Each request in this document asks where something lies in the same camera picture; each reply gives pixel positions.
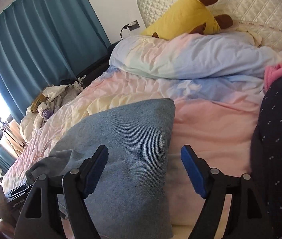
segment wall outlet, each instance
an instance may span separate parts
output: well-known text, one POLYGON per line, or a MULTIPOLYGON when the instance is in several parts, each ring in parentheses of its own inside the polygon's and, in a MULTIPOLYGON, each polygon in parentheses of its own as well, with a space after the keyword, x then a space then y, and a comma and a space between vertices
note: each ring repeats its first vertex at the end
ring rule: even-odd
POLYGON ((133 21, 133 22, 129 23, 128 28, 129 28, 130 31, 132 31, 132 30, 135 30, 137 28, 140 28, 140 25, 139 25, 138 21, 133 21))

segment pile of clothes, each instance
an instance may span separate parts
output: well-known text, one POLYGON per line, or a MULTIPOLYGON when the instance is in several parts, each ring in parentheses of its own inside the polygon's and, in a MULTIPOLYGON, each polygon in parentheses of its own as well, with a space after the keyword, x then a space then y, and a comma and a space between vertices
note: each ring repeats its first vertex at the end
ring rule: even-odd
POLYGON ((53 114, 83 91, 82 79, 70 85, 46 87, 38 95, 32 105, 27 108, 26 116, 20 123, 20 134, 27 144, 53 114))

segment plush toy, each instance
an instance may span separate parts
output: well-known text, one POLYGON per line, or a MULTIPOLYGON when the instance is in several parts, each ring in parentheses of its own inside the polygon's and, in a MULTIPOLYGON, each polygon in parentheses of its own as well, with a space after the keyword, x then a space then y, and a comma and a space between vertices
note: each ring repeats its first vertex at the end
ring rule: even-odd
POLYGON ((143 31, 142 35, 170 40, 183 33, 209 35, 229 28, 233 25, 233 20, 229 15, 214 17, 206 8, 217 1, 178 0, 160 19, 143 31))

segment dark patterned fabric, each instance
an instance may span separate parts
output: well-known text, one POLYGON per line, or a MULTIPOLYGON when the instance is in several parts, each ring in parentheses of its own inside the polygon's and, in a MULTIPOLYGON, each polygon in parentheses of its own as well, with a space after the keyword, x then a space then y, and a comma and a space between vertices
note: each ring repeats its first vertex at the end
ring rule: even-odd
POLYGON ((275 238, 282 238, 282 77, 271 85, 263 99, 251 143, 251 168, 275 238))

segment charging cable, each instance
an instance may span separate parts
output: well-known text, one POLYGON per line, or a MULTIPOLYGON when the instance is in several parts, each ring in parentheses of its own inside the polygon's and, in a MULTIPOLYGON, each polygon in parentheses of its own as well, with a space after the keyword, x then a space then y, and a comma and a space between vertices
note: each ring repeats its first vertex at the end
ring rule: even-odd
POLYGON ((120 33, 121 39, 123 39, 123 38, 122 38, 122 31, 123 31, 124 29, 127 29, 128 27, 129 27, 129 24, 124 25, 124 27, 121 29, 121 33, 120 33))

